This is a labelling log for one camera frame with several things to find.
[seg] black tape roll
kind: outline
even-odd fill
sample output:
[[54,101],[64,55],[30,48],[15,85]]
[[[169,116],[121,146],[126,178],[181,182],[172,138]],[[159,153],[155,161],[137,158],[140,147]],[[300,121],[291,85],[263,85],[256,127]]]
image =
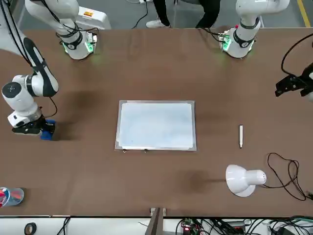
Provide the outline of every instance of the black tape roll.
[[33,235],[37,230],[37,225],[35,223],[28,223],[24,228],[25,235]]

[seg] desk lamp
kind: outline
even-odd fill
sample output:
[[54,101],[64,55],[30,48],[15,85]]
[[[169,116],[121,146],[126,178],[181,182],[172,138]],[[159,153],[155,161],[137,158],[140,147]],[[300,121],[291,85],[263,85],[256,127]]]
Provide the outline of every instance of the desk lamp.
[[266,182],[266,174],[261,170],[246,170],[238,165],[229,165],[226,169],[226,182],[229,190],[239,197],[248,197],[256,185]]

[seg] brown table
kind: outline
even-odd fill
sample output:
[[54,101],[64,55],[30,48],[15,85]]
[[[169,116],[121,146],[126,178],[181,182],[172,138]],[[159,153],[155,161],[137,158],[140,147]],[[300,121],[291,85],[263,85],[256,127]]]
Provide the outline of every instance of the brown table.
[[[312,31],[262,29],[253,51],[238,60],[196,29],[112,30],[101,32],[97,54],[84,61],[65,55],[53,31],[27,32],[60,84],[59,141],[14,135],[6,119],[11,110],[0,99],[0,184],[26,188],[25,201],[0,214],[144,216],[165,207],[169,216],[311,215],[312,201],[283,189],[236,197],[224,178],[227,165],[237,164],[264,170],[267,184],[277,186],[266,165],[267,154],[277,152],[299,160],[300,185],[313,190],[313,104],[299,92],[274,95],[285,76],[284,53]],[[288,70],[300,74],[313,61],[311,43],[290,54]],[[22,58],[0,56],[2,84],[31,72]],[[36,100],[53,113],[48,99]],[[114,150],[119,100],[195,100],[197,152]],[[272,163],[286,181],[287,163]]]

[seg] cup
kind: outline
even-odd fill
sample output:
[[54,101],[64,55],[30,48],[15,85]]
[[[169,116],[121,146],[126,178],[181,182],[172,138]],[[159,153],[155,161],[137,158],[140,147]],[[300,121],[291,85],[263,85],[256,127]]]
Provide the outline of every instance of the cup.
[[24,191],[21,188],[0,188],[0,207],[16,206],[23,199]]

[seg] white marker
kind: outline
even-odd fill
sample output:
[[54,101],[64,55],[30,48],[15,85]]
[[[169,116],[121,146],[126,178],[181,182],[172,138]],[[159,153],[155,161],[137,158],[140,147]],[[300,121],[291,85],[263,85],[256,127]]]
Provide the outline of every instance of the white marker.
[[244,126],[239,125],[239,147],[243,148],[244,144]]

